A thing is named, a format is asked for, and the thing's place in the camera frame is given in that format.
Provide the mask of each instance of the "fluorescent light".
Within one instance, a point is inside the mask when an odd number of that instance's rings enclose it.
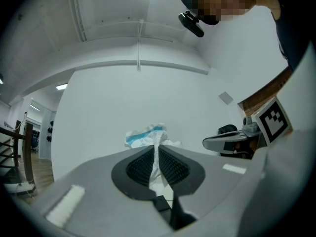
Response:
[[[65,89],[65,88],[67,87],[67,85],[68,85],[68,83],[67,83],[67,84],[63,84],[63,85],[59,85],[59,86],[57,86],[56,88],[57,88],[58,90]]]
[[[39,111],[39,109],[38,108],[36,108],[36,107],[34,107],[33,105],[30,105],[31,107],[33,107],[34,109],[36,109],[36,110],[38,110]]]

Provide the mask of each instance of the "wooden floor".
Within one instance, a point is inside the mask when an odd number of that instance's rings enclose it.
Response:
[[[39,159],[39,155],[34,153],[31,154],[31,157],[36,190],[31,194],[32,197],[28,195],[20,197],[28,204],[32,203],[38,194],[45,191],[47,187],[54,182],[51,161],[48,159]],[[25,180],[24,165],[21,158],[19,159],[19,170],[21,172],[22,178]]]

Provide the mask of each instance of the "person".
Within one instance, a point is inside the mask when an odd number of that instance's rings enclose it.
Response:
[[[239,16],[255,5],[270,9],[276,23],[280,51],[295,70],[310,43],[312,0],[181,0],[197,18],[216,25],[228,16]]]

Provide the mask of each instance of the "blue stripe on bag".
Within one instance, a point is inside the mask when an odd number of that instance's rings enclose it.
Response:
[[[155,126],[153,129],[149,130],[148,132],[144,132],[144,133],[141,133],[141,134],[128,136],[126,138],[126,143],[129,144],[129,145],[132,145],[135,140],[143,139],[143,138],[147,137],[148,134],[150,134],[153,131],[162,131],[162,126]]]

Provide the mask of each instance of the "white sticker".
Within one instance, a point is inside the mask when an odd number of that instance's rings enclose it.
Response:
[[[233,166],[233,165],[230,165],[230,164],[225,164],[223,166],[223,169],[231,171],[231,172],[235,172],[235,173],[238,173],[238,174],[244,174],[246,172],[246,170],[247,170],[246,168],[241,168],[241,167]]]

